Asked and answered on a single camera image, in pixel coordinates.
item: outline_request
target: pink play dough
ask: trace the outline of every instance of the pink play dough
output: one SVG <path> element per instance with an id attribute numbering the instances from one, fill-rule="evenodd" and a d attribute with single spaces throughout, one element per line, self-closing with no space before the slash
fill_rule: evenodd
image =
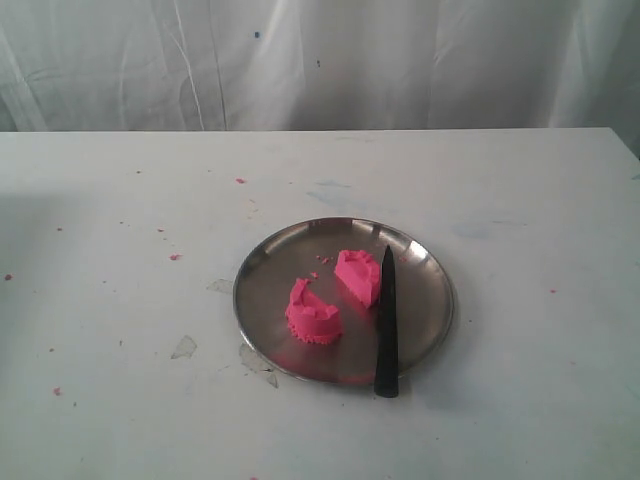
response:
<path id="1" fill-rule="evenodd" d="M 291 289 L 285 312 L 289 330 L 303 342 L 327 345 L 342 335 L 340 311 L 316 297 L 307 287 L 310 282 L 298 278 Z"/>
<path id="2" fill-rule="evenodd" d="M 378 299 L 380 265 L 371 254 L 364 250 L 342 250 L 335 274 L 366 308 Z"/>

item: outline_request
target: black plastic knife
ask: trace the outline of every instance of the black plastic knife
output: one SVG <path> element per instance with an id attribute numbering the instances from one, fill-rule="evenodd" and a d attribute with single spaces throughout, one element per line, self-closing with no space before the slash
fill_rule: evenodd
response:
<path id="1" fill-rule="evenodd" d="M 396 321 L 396 267 L 391 247 L 382 260 L 378 317 L 378 362 L 373 391 L 385 398 L 398 396 L 398 324 Z"/>

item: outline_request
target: white backdrop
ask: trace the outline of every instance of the white backdrop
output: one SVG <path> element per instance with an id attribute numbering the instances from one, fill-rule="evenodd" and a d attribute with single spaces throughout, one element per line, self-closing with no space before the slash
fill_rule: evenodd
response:
<path id="1" fill-rule="evenodd" d="M 640 0 L 0 0 L 2 130 L 611 126 Z"/>

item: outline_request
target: metal plate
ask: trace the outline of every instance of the metal plate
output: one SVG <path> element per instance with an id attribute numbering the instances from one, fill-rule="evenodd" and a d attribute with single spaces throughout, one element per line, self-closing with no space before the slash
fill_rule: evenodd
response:
<path id="1" fill-rule="evenodd" d="M 386 225 L 353 218 L 322 218 L 272 235 L 247 257 L 234 285 L 234 309 L 247 343 L 269 363 L 295 377 L 369 384 L 375 376 L 375 306 L 365 309 L 333 274 L 340 250 L 366 250 L 380 263 L 386 245 L 396 258 L 400 372 L 406 373 L 446 336 L 453 290 L 426 248 Z M 317 257 L 331 259 L 323 264 Z M 294 338 L 284 315 L 296 278 L 319 278 L 311 290 L 340 309 L 344 334 L 328 346 Z"/>

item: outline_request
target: white table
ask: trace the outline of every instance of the white table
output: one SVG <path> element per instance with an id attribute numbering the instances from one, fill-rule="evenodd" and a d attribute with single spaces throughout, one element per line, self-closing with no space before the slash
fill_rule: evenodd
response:
<path id="1" fill-rule="evenodd" d="M 225 280 L 332 215 L 417 237 L 457 288 L 397 400 L 238 354 Z M 640 164 L 608 129 L 1 134 L 0 273 L 2 479 L 640 472 Z"/>

